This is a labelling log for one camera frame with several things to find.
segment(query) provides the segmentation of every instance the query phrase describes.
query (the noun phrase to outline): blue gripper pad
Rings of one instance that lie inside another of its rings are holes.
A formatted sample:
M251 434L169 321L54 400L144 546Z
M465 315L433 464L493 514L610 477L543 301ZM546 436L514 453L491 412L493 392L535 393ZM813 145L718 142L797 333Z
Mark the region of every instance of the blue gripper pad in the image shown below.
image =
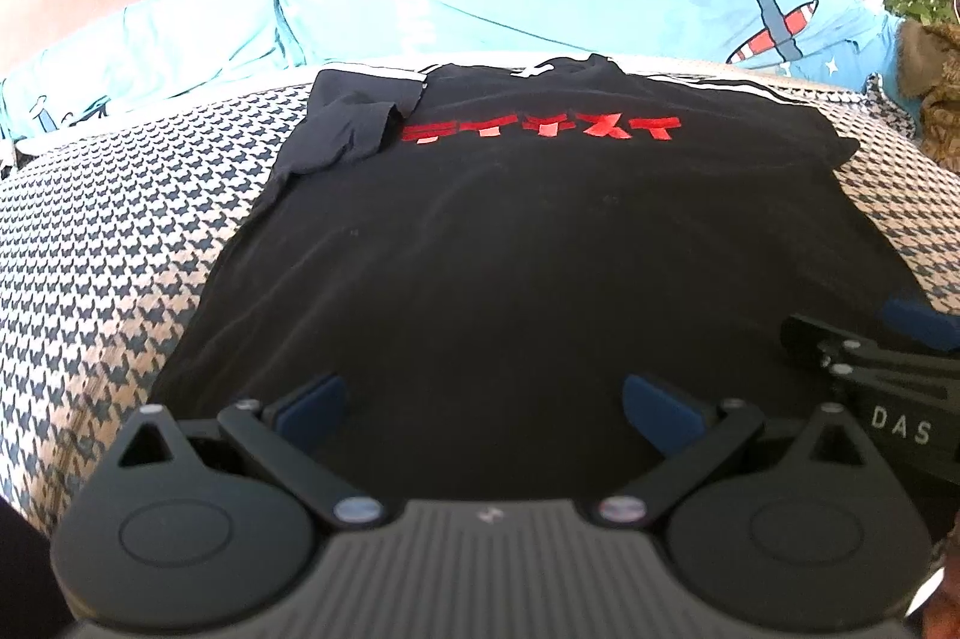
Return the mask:
M892 331L938 352L960 350L960 316L942 314L925 303L889 300L880 310L880 318Z
M716 421L716 412L662 380L629 376L623 383L627 421L664 457L688 447Z
M264 422L301 452L313 452L347 413L347 385L337 376L314 380L264 410Z

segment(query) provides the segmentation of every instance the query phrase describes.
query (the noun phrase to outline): houndstooth blanket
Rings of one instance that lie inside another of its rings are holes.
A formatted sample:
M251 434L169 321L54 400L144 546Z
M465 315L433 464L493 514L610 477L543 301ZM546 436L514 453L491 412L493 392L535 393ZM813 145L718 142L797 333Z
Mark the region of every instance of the houndstooth blanket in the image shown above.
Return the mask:
M720 88L731 73L714 70L671 77ZM934 307L960 313L960 177L909 142L909 116L877 85L750 81L860 140L841 185ZM52 532L146 399L309 91L266 89L81 140L0 184L0 491L34 526Z

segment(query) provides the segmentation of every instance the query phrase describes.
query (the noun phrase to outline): bed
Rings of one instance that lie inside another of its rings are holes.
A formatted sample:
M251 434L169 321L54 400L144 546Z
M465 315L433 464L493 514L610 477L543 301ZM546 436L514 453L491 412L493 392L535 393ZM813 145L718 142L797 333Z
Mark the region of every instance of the bed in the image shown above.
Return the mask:
M899 21L859 0L146 0L0 81L19 140L201 86L397 55L556 51L729 62L891 96Z
M455 60L522 72L549 56ZM855 94L758 74L744 85L727 65L615 59L630 72L728 83L822 110L862 144L838 174L848 196L899 250L933 307L960 314L960 179L916 151L902 134L909 117L879 86ZM421 70L433 62L372 64ZM181 98L120 130L93 123L85 139L0 184L0 487L36 527L56 527L147 397L219 250L301 119L317 70L221 86L193 105Z
M861 141L850 198L960 314L960 179L912 142L898 26L858 0L147 0L91 25L0 82L0 130L35 158L0 182L3 499L56 527L332 62L524 72L596 51L808 102Z

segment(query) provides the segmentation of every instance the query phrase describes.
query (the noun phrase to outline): circular button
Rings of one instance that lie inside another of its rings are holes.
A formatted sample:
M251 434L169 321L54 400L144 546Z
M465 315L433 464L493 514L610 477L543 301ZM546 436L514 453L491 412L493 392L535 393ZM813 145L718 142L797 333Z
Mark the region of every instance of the circular button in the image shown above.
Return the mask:
M200 500L154 503L131 514L120 527L120 543L132 557L162 568L209 559L231 536L229 515Z
M798 566L837 563L863 543L863 529L853 514L816 500L766 505L752 516L750 536L768 556Z

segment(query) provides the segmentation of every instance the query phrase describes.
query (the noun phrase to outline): brown furry fabric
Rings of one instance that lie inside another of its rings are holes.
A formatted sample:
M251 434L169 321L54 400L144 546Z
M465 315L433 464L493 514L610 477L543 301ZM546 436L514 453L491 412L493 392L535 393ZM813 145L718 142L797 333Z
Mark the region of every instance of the brown furry fabric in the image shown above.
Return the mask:
M920 151L960 173L960 26L904 22L898 86L905 97L923 97Z

